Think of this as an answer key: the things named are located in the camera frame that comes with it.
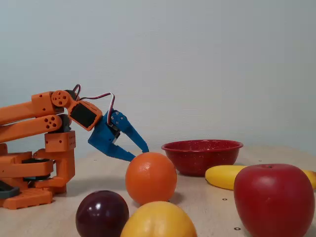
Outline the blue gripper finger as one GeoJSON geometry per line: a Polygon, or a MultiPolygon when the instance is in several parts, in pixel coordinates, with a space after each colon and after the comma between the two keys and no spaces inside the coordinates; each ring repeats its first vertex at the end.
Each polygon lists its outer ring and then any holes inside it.
{"type": "Polygon", "coordinates": [[[109,157],[121,159],[124,161],[132,161],[135,158],[135,155],[115,144],[109,144],[104,149],[103,153],[109,157]]]}
{"type": "Polygon", "coordinates": [[[135,130],[135,128],[131,125],[131,123],[123,113],[119,111],[114,111],[111,114],[111,123],[113,126],[115,126],[115,128],[128,136],[129,139],[132,140],[143,153],[149,152],[149,147],[147,143],[135,130]]]}

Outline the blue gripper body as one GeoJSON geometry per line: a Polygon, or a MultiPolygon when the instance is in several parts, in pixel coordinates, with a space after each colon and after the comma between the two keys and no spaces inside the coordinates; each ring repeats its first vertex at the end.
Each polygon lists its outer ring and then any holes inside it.
{"type": "Polygon", "coordinates": [[[107,115],[108,113],[102,116],[101,120],[95,125],[88,143],[109,157],[120,158],[119,146],[115,145],[115,141],[120,136],[120,131],[115,125],[108,125],[107,115]]]}

